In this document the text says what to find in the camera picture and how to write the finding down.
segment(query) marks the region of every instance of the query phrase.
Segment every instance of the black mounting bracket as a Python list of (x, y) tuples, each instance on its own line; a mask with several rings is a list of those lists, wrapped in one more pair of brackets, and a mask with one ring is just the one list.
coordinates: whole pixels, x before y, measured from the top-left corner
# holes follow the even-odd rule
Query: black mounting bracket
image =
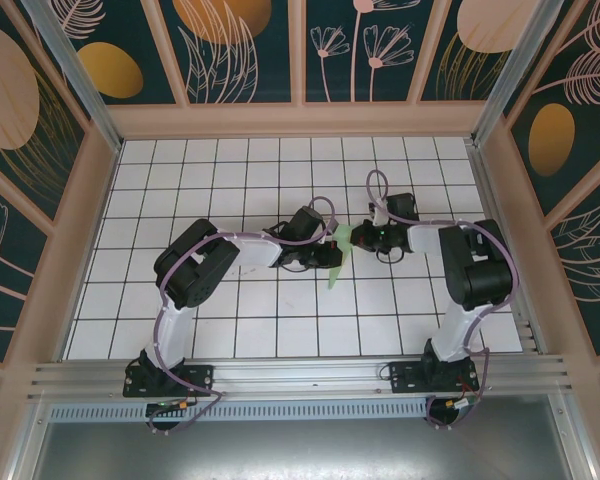
[(388, 369), (393, 393), (460, 393), (463, 383), (475, 392), (480, 388), (471, 358), (441, 362), (433, 352), (431, 340), (419, 361), (391, 362)]
[[(208, 397), (203, 392), (189, 392), (184, 385), (171, 379), (147, 358), (143, 350), (137, 360), (138, 365), (129, 365), (125, 369), (125, 398), (185, 398), (190, 396)], [(200, 388), (213, 387), (213, 365), (185, 365), (184, 359), (171, 369), (178, 378), (182, 378)]]

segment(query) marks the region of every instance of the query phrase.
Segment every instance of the black grid line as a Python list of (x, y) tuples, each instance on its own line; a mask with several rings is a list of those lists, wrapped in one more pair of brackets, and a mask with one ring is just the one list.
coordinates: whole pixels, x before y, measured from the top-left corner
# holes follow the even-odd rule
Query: black grid line
[[(153, 144), (153, 152), (151, 153), (151, 165), (153, 165), (153, 156), (156, 154), (156, 146), (157, 145), (158, 145), (158, 142), (155, 142)], [(151, 176), (151, 168), (149, 168), (149, 174), (147, 175), (147, 182), (145, 184), (145, 188), (149, 184), (150, 176)], [(145, 195), (142, 196), (142, 202), (140, 203), (140, 213), (142, 213), (142, 207), (144, 205)], [(138, 222), (136, 223), (136, 231), (133, 235), (133, 242), (131, 243), (132, 245), (135, 245), (135, 243), (136, 243), (136, 237), (138, 236), (139, 228), (140, 228), (140, 218), (138, 218)], [(129, 254), (129, 261), (127, 262), (127, 271), (125, 272), (125, 275), (124, 275), (125, 278), (127, 278), (127, 275), (129, 275), (129, 267), (131, 266), (132, 253), (133, 253), (133, 250)], [(116, 322), (113, 324), (113, 332), (111, 333), (111, 342), (109, 343), (109, 353), (107, 353), (107, 358), (111, 358), (111, 350), (113, 349), (113, 341), (116, 338), (116, 330), (118, 327), (118, 318), (120, 317), (120, 309), (122, 308), (122, 300), (124, 299), (125, 290), (126, 290), (126, 284), (123, 284), (122, 285), (122, 293), (120, 294), (120, 302), (118, 303), (118, 313), (116, 314)]]
[[(349, 205), (349, 188), (347, 187), (347, 173), (346, 173), (346, 165), (345, 165), (345, 159), (344, 159), (344, 141), (342, 139), (342, 137), (340, 138), (340, 148), (342, 150), (342, 169), (345, 171), (344, 173), (344, 195), (345, 198), (347, 200), (347, 220), (349, 221), (349, 224), (351, 225), (351, 207)], [(351, 262), (351, 276), (353, 277), (353, 300), (356, 304), (356, 327), (358, 329), (358, 351), (360, 352), (360, 355), (362, 355), (362, 338), (360, 336), (360, 311), (358, 310), (358, 292), (356, 290), (356, 266), (355, 266), (355, 262), (353, 261), (353, 252), (350, 253), (349, 255), (349, 261)]]
[[(402, 140), (402, 148), (404, 149), (404, 156), (405, 158), (407, 157), (407, 150), (404, 147), (404, 139)], [(373, 148), (373, 158), (374, 158), (374, 162), (376, 165), (376, 170), (378, 170), (378, 156), (376, 155), (376, 144), (375, 142), (371, 142), (371, 147)], [(376, 174), (376, 180), (378, 182), (378, 185), (380, 184), (380, 176), (378, 174)], [(398, 341), (400, 342), (400, 353), (402, 355), (404, 355), (404, 347), (402, 346), (402, 332), (400, 331), (400, 315), (398, 314), (398, 300), (396, 297), (396, 283), (393, 281), (394, 276), (393, 276), (393, 266), (391, 263), (389, 263), (389, 274), (391, 276), (391, 290), (393, 291), (393, 305), (396, 309), (396, 323), (398, 325)]]

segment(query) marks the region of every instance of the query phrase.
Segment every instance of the purple cable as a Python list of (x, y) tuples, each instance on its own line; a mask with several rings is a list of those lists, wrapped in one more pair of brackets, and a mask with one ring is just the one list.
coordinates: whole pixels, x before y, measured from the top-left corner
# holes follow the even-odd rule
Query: purple cable
[[(466, 350), (466, 352), (469, 355), (484, 355), (484, 357), (485, 357), (484, 358), (484, 368), (482, 371), (482, 384), (480, 385), (480, 390), (478, 391), (478, 395), (477, 395), (477, 402), (476, 402), (476, 405), (477, 405), (478, 402), (480, 402), (480, 400), (482, 400), (482, 396), (484, 394), (484, 389), (485, 389), (486, 383), (487, 383), (487, 369), (489, 368), (489, 353), (490, 352), (489, 352), (489, 348), (486, 348), (486, 347), (479, 352), (473, 352), (469, 348), (469, 343), (471, 342), (471, 337), (473, 336), (473, 332), (478, 327), (480, 322), (487, 315), (489, 315), (497, 310), (500, 310), (502, 307), (509, 305), (513, 301), (516, 293), (518, 292), (518, 289), (520, 288), (520, 276), (518, 274), (518, 269), (516, 268), (513, 257), (511, 256), (509, 251), (506, 249), (506, 247), (502, 244), (502, 242), (500, 242), (488, 230), (484, 229), (480, 225), (476, 225), (475, 223), (466, 222), (464, 220), (458, 220), (458, 221), (430, 220), (428, 222), (425, 222), (425, 221), (409, 220), (406, 218), (398, 217), (397, 215), (393, 215), (392, 213), (389, 213), (389, 211), (376, 200), (376, 197), (373, 195), (373, 192), (371, 191), (371, 177), (373, 176), (374, 173), (377, 174), (378, 177), (381, 177), (382, 181), (384, 182), (384, 192), (382, 193), (382, 195), (380, 197), (382, 200), (385, 200), (387, 198), (387, 194), (389, 192), (389, 180), (387, 179), (387, 176), (378, 169), (371, 170), (369, 172), (369, 174), (367, 175), (367, 180), (366, 180), (367, 194), (369, 195), (369, 198), (371, 199), (371, 202), (373, 203), (376, 210), (382, 212), (384, 215), (386, 215), (391, 220), (394, 220), (398, 223), (404, 223), (407, 225), (446, 225), (446, 226), (459, 225), (459, 226), (465, 226), (465, 227), (471, 228), (473, 230), (476, 230), (478, 233), (480, 233), (484, 237), (486, 237), (491, 243), (493, 243), (496, 246), (496, 248), (500, 251), (500, 253), (502, 253), (502, 256), (504, 257), (505, 261), (507, 262), (507, 266), (509, 267), (509, 270), (511, 271), (511, 280), (512, 280), (511, 293), (509, 293), (509, 295), (504, 299), (504, 301), (502, 303), (500, 303), (498, 305), (491, 305), (491, 306), (485, 308), (482, 312), (480, 312), (476, 316), (475, 320), (469, 326), (469, 329), (467, 330), (467, 334), (465, 335), (463, 342), (462, 342), (464, 349)], [(447, 426), (447, 425), (444, 425), (442, 422), (439, 422), (435, 418), (432, 418), (430, 415), (431, 405), (433, 404), (433, 401), (435, 399), (436, 399), (435, 395), (430, 397), (429, 399), (427, 399), (427, 407), (426, 407), (427, 423), (429, 423), (429, 425), (431, 425), (432, 427)], [(454, 425), (457, 425), (458, 423), (460, 423), (461, 421), (463, 421), (467, 417), (469, 417), (471, 415), (471, 413), (475, 410), (476, 405), (474, 405), (474, 408), (472, 408), (464, 417), (462, 417), (460, 420), (457, 420), (456, 422), (454, 422)]]
[(202, 415), (204, 415), (209, 409), (211, 409), (216, 403), (218, 403), (220, 401), (220, 399), (222, 398), (222, 396), (223, 396), (222, 392), (217, 392), (217, 391), (211, 390), (209, 388), (198, 387), (197, 385), (194, 385), (193, 383), (187, 382), (186, 380), (183, 380), (180, 377), (178, 377), (177, 375), (175, 375), (173, 372), (171, 372), (169, 370), (169, 368), (167, 367), (167, 365), (164, 362), (164, 359), (162, 358), (162, 354), (160, 353), (160, 342), (159, 342), (160, 325), (162, 324), (162, 319), (164, 317), (164, 312), (167, 310), (167, 306), (169, 304), (169, 298), (167, 297), (167, 293), (166, 293), (165, 289), (167, 287), (167, 283), (169, 283), (169, 280), (171, 279), (171, 277), (173, 276), (173, 274), (175, 273), (175, 271), (178, 268), (180, 268), (180, 266), (193, 253), (197, 252), (200, 248), (204, 247), (207, 243), (213, 242), (214, 240), (217, 240), (219, 238), (256, 238), (256, 239), (268, 240), (268, 241), (277, 243), (279, 245), (308, 245), (310, 243), (314, 243), (314, 242), (317, 242), (317, 241), (321, 240), (328, 233), (333, 233), (333, 229), (334, 229), (334, 226), (336, 224), (336, 218), (335, 218), (336, 208), (333, 205), (333, 202), (331, 200), (329, 200), (327, 197), (323, 197), (323, 196), (313, 197), (311, 199), (310, 205), (313, 205), (316, 202), (316, 200), (323, 200), (323, 201), (325, 201), (329, 205), (329, 208), (331, 209), (331, 216), (329, 218), (329, 223), (327, 224), (327, 228), (325, 228), (318, 235), (309, 238), (308, 240), (300, 240), (300, 241), (297, 241), (297, 242), (293, 242), (293, 241), (290, 241), (290, 240), (283, 240), (283, 239), (280, 239), (280, 238), (272, 237), (270, 235), (265, 235), (264, 233), (262, 233), (262, 234), (260, 234), (260, 233), (250, 233), (250, 232), (238, 232), (238, 233), (219, 232), (219, 233), (214, 233), (213, 235), (209, 235), (208, 237), (202, 239), (197, 244), (195, 244), (193, 247), (191, 247), (189, 250), (187, 250), (184, 253), (184, 255), (182, 255), (178, 260), (176, 260), (176, 262), (173, 264), (173, 266), (167, 271), (166, 275), (162, 279), (162, 282), (160, 283), (160, 298), (162, 299), (162, 307), (160, 308), (160, 312), (158, 313), (158, 317), (156, 318), (156, 323), (153, 326), (153, 347), (154, 347), (155, 352), (156, 352), (156, 359), (158, 360), (158, 364), (160, 365), (160, 368), (162, 369), (162, 371), (164, 373), (166, 373), (169, 378), (171, 378), (175, 382), (179, 383), (180, 385), (183, 385), (183, 386), (187, 387), (189, 390), (193, 390), (193, 391), (201, 392), (201, 393), (207, 393), (209, 395), (216, 395), (216, 399), (213, 400), (210, 404), (206, 405), (202, 410), (200, 410), (191, 419), (187, 420), (186, 422), (180, 422), (180, 423), (178, 423), (171, 430), (162, 431), (162, 430), (158, 430), (154, 426), (154, 424), (153, 424), (154, 418), (156, 417), (156, 415), (158, 415), (158, 414), (161, 413), (160, 410), (157, 410), (149, 418), (149, 426), (151, 427), (151, 429), (152, 429), (152, 431), (153, 431), (154, 434), (157, 433), (157, 432), (161, 432), (161, 433), (163, 433), (166, 436), (166, 435), (169, 434), (169, 432), (175, 433), (178, 430), (183, 430), (183, 429), (187, 428), (188, 426), (190, 426), (191, 424), (193, 424), (196, 420), (198, 420), (198, 418), (200, 418)]

